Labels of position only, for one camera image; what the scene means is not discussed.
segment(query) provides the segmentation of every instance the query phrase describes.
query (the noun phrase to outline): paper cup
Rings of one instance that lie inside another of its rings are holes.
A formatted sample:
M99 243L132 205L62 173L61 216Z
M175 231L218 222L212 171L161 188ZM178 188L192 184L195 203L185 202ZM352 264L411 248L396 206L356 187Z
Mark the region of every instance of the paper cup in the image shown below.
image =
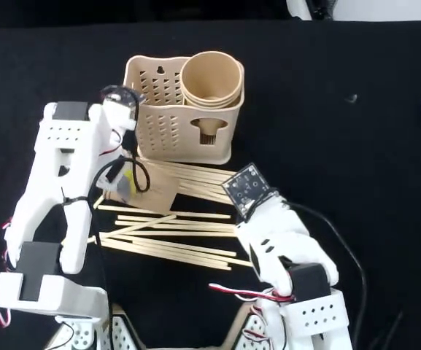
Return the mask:
M181 68L181 91L190 104L222 108L236 100L242 88L239 62L223 52L201 52Z

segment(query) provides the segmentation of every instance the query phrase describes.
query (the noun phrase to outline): black fabric surface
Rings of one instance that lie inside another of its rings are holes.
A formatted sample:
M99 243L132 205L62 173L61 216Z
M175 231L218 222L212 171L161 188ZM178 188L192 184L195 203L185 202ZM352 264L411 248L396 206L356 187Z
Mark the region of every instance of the black fabric surface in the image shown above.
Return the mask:
M421 348L421 23L221 22L0 31L0 225L22 195L47 102L98 101L133 55L222 50L246 69L246 102L226 168L256 162L291 201L329 216L363 262L370 299L360 349L403 310L391 349ZM177 209L218 209L178 198ZM353 321L360 279L331 232L302 215L336 262ZM112 228L112 215L101 223ZM57 224L40 233L53 237ZM189 242L238 249L229 239ZM4 248L0 229L0 254ZM89 258L95 252L88 252ZM85 275L95 276L95 259ZM112 299L149 346L218 345L239 301L208 282L260 289L248 268L219 272L107 251ZM40 349L52 318L13 313L0 349Z

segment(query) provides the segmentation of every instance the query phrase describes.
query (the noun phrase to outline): utensil holder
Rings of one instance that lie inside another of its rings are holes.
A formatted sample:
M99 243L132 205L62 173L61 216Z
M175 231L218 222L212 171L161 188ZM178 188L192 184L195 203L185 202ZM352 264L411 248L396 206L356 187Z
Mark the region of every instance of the utensil holder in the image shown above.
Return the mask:
M244 103L244 83L241 95L228 108L184 105L179 72L188 59L140 55L127 62L123 84L146 96L136 127L139 155L172 162L224 164L231 157L231 140ZM205 137L196 122L203 118L222 120L224 126L215 137Z

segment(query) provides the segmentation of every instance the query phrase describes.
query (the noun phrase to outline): black cable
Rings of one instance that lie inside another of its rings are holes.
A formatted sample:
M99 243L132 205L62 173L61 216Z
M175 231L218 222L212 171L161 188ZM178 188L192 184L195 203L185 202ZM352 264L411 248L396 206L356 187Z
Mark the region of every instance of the black cable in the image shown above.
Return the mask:
M403 311L400 311L395 318L395 321L393 321L392 327L388 331L387 337L385 337L384 344L382 345L381 350L387 350L390 346L390 343L392 342L393 336L395 335L395 331L397 330L401 319L403 318Z
M117 94L120 97L120 100L118 102L122 102L123 104L126 104L129 107L133 106L133 101L131 101L131 99L127 99L126 96L132 97L132 100L134 100L134 106L135 106L134 120L136 121L136 123L138 122L140 101L132 89L126 86L122 86L122 85L108 85L104 87L103 89L101 89L101 94L105 98L110 94ZM136 186L137 192L143 193L143 192L147 192L149 188L146 187L145 189L142 189L139 186L139 180L137 179L137 175L136 175L137 174L136 153L135 153L136 149L137 149L137 143L136 143L136 138L134 137L134 145L132 146L132 151L131 151L131 156L134 159L134 162L132 162L132 179L134 181L134 186Z
M54 347L52 347L52 348L48 348L48 349L45 349L45 350L55 350L55 349L59 349L59 348L62 348L63 346L65 346L69 341L71 341L72 340L72 338L74 337L74 328L72 328L70 325L68 325L67 323L65 323L65 322L62 322L61 324L64 324L65 326L67 326L67 327L69 327L69 328L71 328L71 331L72 331L72 334L71 334L71 336L69 337L69 339L67 340L67 341L65 341L64 343L62 343L61 345L57 345L57 346L54 346Z
M345 248L345 250L348 252L348 255L353 259L353 261L356 264L356 267L359 270L360 276L361 276L361 300L360 300L360 308L358 315L356 317L356 323L355 328L353 330L353 336L352 336L352 345L354 349L358 348L358 340L359 335L361 331L361 327L363 325L364 320L364 313L366 312L366 306L367 306L367 299L368 299L368 285L367 285L367 278L366 278L366 272L363 269L363 266L361 266L361 263L359 259L356 257L355 253L351 250L351 248L348 246L348 243L343 239L343 237L340 235L338 230L335 228L333 223L322 213L311 209L307 206L303 206L302 204L293 203L290 201L284 201L287 205L292 206L293 208L303 210L307 213L310 213L311 215L317 217L318 219L323 220L332 230L332 232L335 234L337 239L340 241L341 245Z

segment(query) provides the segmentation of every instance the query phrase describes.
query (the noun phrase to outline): small tag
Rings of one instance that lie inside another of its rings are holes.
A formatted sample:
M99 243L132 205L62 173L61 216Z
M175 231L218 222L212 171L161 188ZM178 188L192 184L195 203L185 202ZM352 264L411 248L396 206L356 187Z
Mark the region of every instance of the small tag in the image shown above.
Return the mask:
M150 189L147 192L136 192L131 171L124 174L124 179L129 180L130 190L124 189L118 192L106 192L104 197L118 201L129 206L151 210L160 214L168 214L174 198L178 192L179 180L159 168L144 162L141 163L150 175ZM137 181L141 188L145 188L145 175L140 167L136 167Z

